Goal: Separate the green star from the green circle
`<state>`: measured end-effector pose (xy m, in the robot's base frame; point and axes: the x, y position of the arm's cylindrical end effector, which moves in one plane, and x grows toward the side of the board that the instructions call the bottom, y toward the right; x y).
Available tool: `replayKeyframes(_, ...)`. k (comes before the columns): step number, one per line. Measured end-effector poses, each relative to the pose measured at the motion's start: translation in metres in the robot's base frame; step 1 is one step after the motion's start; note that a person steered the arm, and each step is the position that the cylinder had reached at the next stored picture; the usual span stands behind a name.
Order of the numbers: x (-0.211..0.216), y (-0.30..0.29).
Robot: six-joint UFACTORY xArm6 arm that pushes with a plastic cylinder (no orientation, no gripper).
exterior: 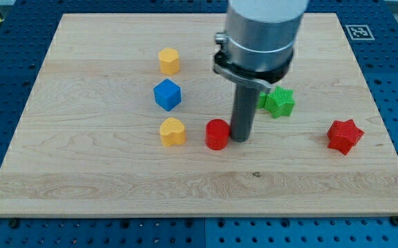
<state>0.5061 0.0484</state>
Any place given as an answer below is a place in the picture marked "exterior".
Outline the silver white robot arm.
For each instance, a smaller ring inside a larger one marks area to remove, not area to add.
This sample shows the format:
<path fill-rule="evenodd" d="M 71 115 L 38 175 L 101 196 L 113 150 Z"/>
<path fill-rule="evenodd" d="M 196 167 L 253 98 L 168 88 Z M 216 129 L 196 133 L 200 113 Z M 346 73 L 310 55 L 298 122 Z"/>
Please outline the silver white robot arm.
<path fill-rule="evenodd" d="M 308 0 L 229 0 L 213 71 L 235 83 L 231 139 L 250 137 L 260 94 L 268 94 L 289 70 Z"/>

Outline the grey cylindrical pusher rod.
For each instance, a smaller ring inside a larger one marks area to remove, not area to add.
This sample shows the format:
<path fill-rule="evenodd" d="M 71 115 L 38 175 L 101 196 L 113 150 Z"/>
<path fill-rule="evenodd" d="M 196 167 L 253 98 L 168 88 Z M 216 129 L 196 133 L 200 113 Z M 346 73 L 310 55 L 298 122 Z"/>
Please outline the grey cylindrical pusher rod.
<path fill-rule="evenodd" d="M 248 140 L 259 96 L 257 89 L 236 86 L 230 123 L 233 141 L 242 143 Z"/>

